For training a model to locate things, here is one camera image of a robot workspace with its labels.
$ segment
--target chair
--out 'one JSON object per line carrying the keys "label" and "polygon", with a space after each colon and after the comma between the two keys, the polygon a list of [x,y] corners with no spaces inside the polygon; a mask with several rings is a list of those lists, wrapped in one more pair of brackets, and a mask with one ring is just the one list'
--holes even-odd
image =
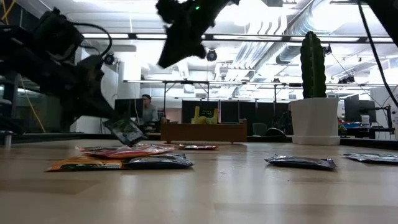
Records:
{"label": "chair", "polygon": [[262,137],[267,132],[267,125],[263,123],[253,123],[253,136]]}

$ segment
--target yellow object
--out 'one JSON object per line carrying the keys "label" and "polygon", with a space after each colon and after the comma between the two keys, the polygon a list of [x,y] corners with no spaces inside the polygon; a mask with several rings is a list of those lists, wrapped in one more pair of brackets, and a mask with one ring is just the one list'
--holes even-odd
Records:
{"label": "yellow object", "polygon": [[200,107],[195,107],[195,116],[191,120],[192,124],[217,124],[218,122],[218,109],[214,109],[214,116],[207,118],[205,116],[199,116]]}
{"label": "yellow object", "polygon": [[[6,15],[7,9],[6,9],[5,0],[2,2],[2,10],[4,11],[4,15]],[[6,24],[8,25],[8,18],[7,18],[7,16],[5,17],[5,21],[6,21]]]}
{"label": "yellow object", "polygon": [[8,8],[8,10],[6,10],[6,5],[5,5],[5,3],[3,2],[3,4],[2,4],[2,5],[3,5],[3,9],[4,9],[4,15],[2,16],[1,20],[2,20],[2,21],[5,20],[7,25],[9,25],[9,24],[8,24],[7,16],[8,16],[8,14],[11,12],[11,9],[14,7],[15,3],[16,3],[15,0],[13,0],[12,3],[11,3],[11,5],[10,5],[10,7]]}
{"label": "yellow object", "polygon": [[25,84],[24,84],[23,79],[21,79],[21,83],[22,83],[22,87],[23,87],[24,90],[25,90],[25,96],[26,96],[26,98],[27,98],[27,102],[29,103],[29,106],[30,106],[30,108],[32,109],[33,114],[35,115],[37,121],[39,122],[39,125],[40,125],[40,127],[42,128],[43,133],[45,133],[44,126],[43,126],[43,124],[42,124],[42,122],[41,122],[39,116],[37,116],[37,113],[36,113],[36,111],[35,111],[35,108],[33,107],[32,103],[30,102],[30,98],[29,98],[29,95],[27,94],[27,91],[26,91],[26,88],[25,88]]}

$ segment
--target person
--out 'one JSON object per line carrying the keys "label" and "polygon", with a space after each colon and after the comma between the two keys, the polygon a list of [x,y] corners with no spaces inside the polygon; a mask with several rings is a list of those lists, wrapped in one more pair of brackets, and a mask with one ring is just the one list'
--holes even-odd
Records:
{"label": "person", "polygon": [[148,123],[151,121],[158,121],[157,108],[152,104],[152,98],[148,94],[142,96],[144,102],[144,109],[142,111],[142,121]]}
{"label": "person", "polygon": [[290,103],[287,105],[287,111],[282,115],[282,128],[281,130],[286,135],[293,135],[293,121],[292,121],[292,111],[290,109]]}

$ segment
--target black cable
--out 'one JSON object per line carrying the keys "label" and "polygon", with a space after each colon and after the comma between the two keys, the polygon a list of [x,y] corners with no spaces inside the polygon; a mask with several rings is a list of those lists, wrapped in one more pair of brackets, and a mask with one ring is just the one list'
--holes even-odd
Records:
{"label": "black cable", "polygon": [[[350,75],[348,72],[347,72],[347,70],[342,66],[342,64],[337,60],[337,58],[333,55],[333,54],[331,54],[331,56],[333,56],[333,58],[336,60],[336,62],[338,63],[338,65],[340,65],[340,67],[344,70],[344,72],[345,73],[347,73],[347,75]],[[357,82],[355,82],[355,84],[357,84],[375,103],[377,103],[377,105],[378,106],[380,106],[380,107],[382,107],[381,105],[380,105],[380,103],[378,103],[364,88],[362,88],[362,86],[359,84],[359,83],[357,83]]]}
{"label": "black cable", "polygon": [[100,52],[100,50],[98,50],[98,48],[96,48],[96,47],[93,47],[93,46],[87,46],[87,45],[79,45],[79,47],[82,47],[82,48],[85,48],[85,49],[93,49],[93,50],[95,50],[95,51],[97,51],[97,52],[98,52],[98,55],[101,55],[101,52]]}
{"label": "black cable", "polygon": [[106,31],[106,29],[104,29],[104,28],[102,28],[102,27],[100,27],[100,26],[97,26],[97,25],[95,25],[95,24],[88,24],[88,23],[84,23],[84,22],[72,22],[72,24],[75,25],[75,26],[93,27],[93,28],[96,28],[96,29],[99,29],[99,30],[103,31],[103,32],[108,36],[109,45],[108,45],[108,47],[105,49],[105,51],[101,53],[101,56],[104,57],[104,56],[111,50],[111,47],[112,47],[112,37],[111,37],[111,34],[109,34],[109,32]]}
{"label": "black cable", "polygon": [[398,107],[398,101],[394,97],[394,94],[392,93],[392,91],[391,91],[391,89],[390,89],[390,87],[389,87],[389,85],[388,85],[388,83],[386,81],[386,77],[384,76],[383,67],[381,66],[381,62],[380,62],[379,56],[377,55],[376,46],[374,45],[374,42],[373,42],[373,39],[372,39],[372,35],[371,35],[370,30],[369,30],[368,22],[366,21],[365,14],[363,12],[363,8],[362,8],[362,5],[361,5],[361,0],[358,0],[358,7],[359,7],[359,13],[360,13],[361,18],[362,18],[363,26],[364,26],[365,31],[366,31],[366,35],[368,36],[369,43],[370,43],[371,48],[372,48],[374,59],[376,60],[377,67],[379,68],[380,75],[381,75],[381,78],[383,80],[383,84],[386,87],[386,90],[387,90],[388,94],[390,95],[391,99],[393,100],[394,104],[396,105],[396,107]]}

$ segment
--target computer monitor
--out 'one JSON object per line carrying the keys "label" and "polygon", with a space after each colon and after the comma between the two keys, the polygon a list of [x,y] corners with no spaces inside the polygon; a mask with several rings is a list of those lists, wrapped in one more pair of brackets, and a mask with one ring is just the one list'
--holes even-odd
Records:
{"label": "computer monitor", "polygon": [[144,109],[142,99],[123,99],[115,100],[114,109],[117,114],[128,116],[130,118],[141,118]]}
{"label": "computer monitor", "polygon": [[361,122],[361,115],[369,115],[370,123],[377,122],[375,104],[369,100],[344,100],[345,120],[351,122]]}

